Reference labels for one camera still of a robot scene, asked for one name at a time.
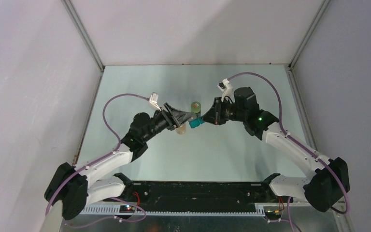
gray wall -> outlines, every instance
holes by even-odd
[[[0,232],[34,232],[100,72],[60,0],[0,0]]]
[[[288,63],[321,2],[73,1],[105,65]]]
[[[332,1],[294,75],[318,148],[348,163],[355,229],[371,231],[371,1]]]

red wire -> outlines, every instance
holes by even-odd
[[[281,210],[285,209],[284,201],[282,200],[282,197],[279,197],[279,202],[282,203],[283,208]]]
[[[137,192],[134,192],[133,195],[137,197],[137,205],[140,205],[140,196]]]

metal frame edge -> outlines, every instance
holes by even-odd
[[[87,49],[89,50],[90,55],[94,59],[97,67],[102,72],[104,71],[104,64],[100,59],[97,50],[95,49],[93,42],[91,41],[80,17],[77,13],[72,0],[62,0],[63,5],[65,6],[66,11],[68,12],[70,18],[73,21],[73,24],[76,26],[77,31],[79,32],[80,36],[82,37],[83,42],[85,43]]]
[[[141,212],[136,213],[120,213],[120,206],[125,205],[122,203],[94,203],[86,206],[80,213],[82,215],[143,215]],[[255,203],[255,212],[207,212],[207,213],[196,213],[196,212],[160,212],[160,211],[146,211],[148,216],[223,216],[223,217],[263,217],[265,216],[264,206]]]
[[[309,39],[311,38],[312,34],[314,33],[316,27],[318,26],[322,16],[328,9],[330,3],[332,0],[323,0],[321,5],[319,6],[318,11],[316,12],[316,15],[314,16],[311,25],[309,26],[308,30],[305,33],[305,36],[303,37],[302,41],[300,42],[300,45],[298,46],[289,66],[291,70],[294,68],[295,64],[297,63],[299,57],[301,56],[306,44],[308,43]]]
[[[298,84],[295,80],[293,72],[290,70],[289,65],[285,65],[286,76],[288,78],[289,86],[291,87],[291,92],[294,97],[295,105],[297,107],[297,112],[300,117],[300,122],[302,126],[302,130],[305,135],[305,142],[315,150],[317,150],[317,146],[315,143],[314,135],[311,130],[311,124],[308,120],[307,114],[305,112],[305,106],[300,96],[300,92],[298,89]]]
[[[336,206],[336,208],[341,208],[342,210],[345,210],[346,208],[345,203],[338,203],[337,205],[338,206]],[[355,232],[355,228],[353,227],[353,223],[349,214],[341,215],[333,210],[331,210],[331,212],[335,218],[335,223],[339,232]]]
[[[85,139],[87,127],[89,126],[89,121],[90,121],[90,118],[92,116],[93,107],[95,106],[97,93],[99,92],[101,80],[103,79],[103,74],[104,74],[104,71],[101,71],[99,81],[96,84],[96,91],[94,93],[94,96],[93,96],[93,99],[92,99],[92,102],[91,102],[90,110],[89,110],[89,113],[88,113],[87,118],[86,118],[86,126],[85,126],[85,129],[83,130],[83,133],[82,133],[81,138],[80,138],[79,149],[78,149],[76,155],[73,157],[72,165],[75,165],[78,162],[80,151],[82,150],[83,140]]]

white cable connector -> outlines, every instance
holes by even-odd
[[[223,92],[221,96],[221,101],[224,101],[225,97],[231,98],[232,95],[232,85],[229,83],[228,79],[224,79],[220,84],[217,85],[218,88]]]
[[[281,222],[281,218],[278,218],[278,222]],[[268,219],[267,223],[271,223],[271,220]]]
[[[155,109],[155,110],[160,110],[161,111],[161,108],[160,106],[158,106],[157,104],[157,100],[158,100],[158,94],[153,92],[148,100],[148,103],[150,104],[150,106]]]

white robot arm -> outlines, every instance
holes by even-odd
[[[250,87],[236,89],[235,102],[232,102],[229,91],[232,86],[229,82],[225,79],[218,86],[223,95],[214,99],[212,107],[202,116],[202,120],[214,125],[225,124],[228,120],[242,122],[251,136],[256,136],[285,153],[305,174],[305,178],[271,175],[269,178],[272,179],[266,180],[270,181],[269,186],[275,195],[306,199],[315,209],[326,212],[343,193],[325,165],[333,170],[345,191],[349,191],[345,161],[341,158],[330,159],[284,130],[277,117],[259,108],[255,93]]]
[[[152,96],[153,107],[156,107],[158,96],[155,93]],[[174,130],[197,118],[195,113],[176,110],[167,103],[164,106],[165,109],[156,109],[153,117],[147,113],[138,113],[121,140],[121,145],[105,158],[96,158],[75,167],[68,163],[60,165],[45,192],[45,199],[52,205],[62,201],[62,216],[70,220],[91,203],[120,196],[126,187],[124,180],[117,176],[101,178],[139,158],[148,148],[146,142],[164,129]],[[58,195],[54,196],[63,185]]]

